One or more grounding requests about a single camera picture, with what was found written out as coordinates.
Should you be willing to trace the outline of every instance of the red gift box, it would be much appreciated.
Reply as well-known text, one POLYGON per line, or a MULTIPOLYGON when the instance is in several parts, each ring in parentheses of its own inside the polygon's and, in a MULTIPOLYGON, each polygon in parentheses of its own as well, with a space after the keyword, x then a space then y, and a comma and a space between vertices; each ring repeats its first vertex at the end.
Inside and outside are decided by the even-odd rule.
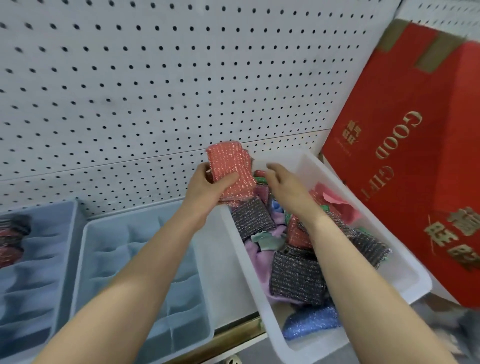
POLYGON ((464 306, 480 306, 480 44, 396 19, 323 154, 464 306))

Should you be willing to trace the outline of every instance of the pegboard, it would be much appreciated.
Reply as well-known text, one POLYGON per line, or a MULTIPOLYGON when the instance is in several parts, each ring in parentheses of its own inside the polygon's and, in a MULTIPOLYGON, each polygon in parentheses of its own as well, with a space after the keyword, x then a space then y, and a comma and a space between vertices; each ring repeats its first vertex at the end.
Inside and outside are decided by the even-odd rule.
POLYGON ((480 3, 457 0, 407 0, 397 18, 480 41, 480 3))
MULTIPOLYGON (((242 145, 253 158, 263 151, 293 147, 318 154, 327 135, 328 131, 320 131, 242 145)), ((197 165, 206 161, 205 151, 196 150, 1 181, 1 207, 16 209, 78 199, 89 217, 137 208, 185 196, 197 165)))
MULTIPOLYGON (((44 182, 89 168, 172 158, 173 172, 223 140, 330 129, 399 2, 3 1, 0 208, 72 196, 44 182)), ((115 175, 85 180, 90 214, 132 207, 103 184, 129 178, 115 175)))

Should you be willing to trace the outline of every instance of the divided plastic tray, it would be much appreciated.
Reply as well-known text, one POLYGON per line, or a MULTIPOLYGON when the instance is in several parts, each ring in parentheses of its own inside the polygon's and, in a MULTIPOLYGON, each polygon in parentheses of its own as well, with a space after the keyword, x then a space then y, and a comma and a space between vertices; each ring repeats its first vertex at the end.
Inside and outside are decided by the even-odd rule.
POLYGON ((46 343, 70 316, 86 224, 76 201, 14 213, 32 217, 32 232, 21 260, 0 269, 0 363, 46 343))
MULTIPOLYGON (((267 162, 281 163, 300 177, 308 189, 313 188, 317 182, 321 182, 349 201, 362 214, 362 218, 355 223, 355 226, 363 226, 369 233, 392 248, 393 253, 380 266, 379 272, 398 290, 405 301, 413 303, 432 289, 432 280, 423 265, 315 156, 297 149, 272 151, 254 156, 254 170, 265 170, 267 162)), ((226 206, 222 206, 221 209, 223 222, 229 232, 243 274, 278 357, 286 364, 312 364, 346 345, 348 338, 343 328, 320 331, 301 339, 285 341, 281 329, 285 322, 285 313, 287 312, 288 315, 291 308, 287 303, 271 305, 268 302, 230 210, 226 206)))
MULTIPOLYGON (((165 203, 85 226, 71 316, 138 254, 180 205, 165 203)), ((164 363, 204 345, 213 334, 192 241, 136 363, 164 363)))

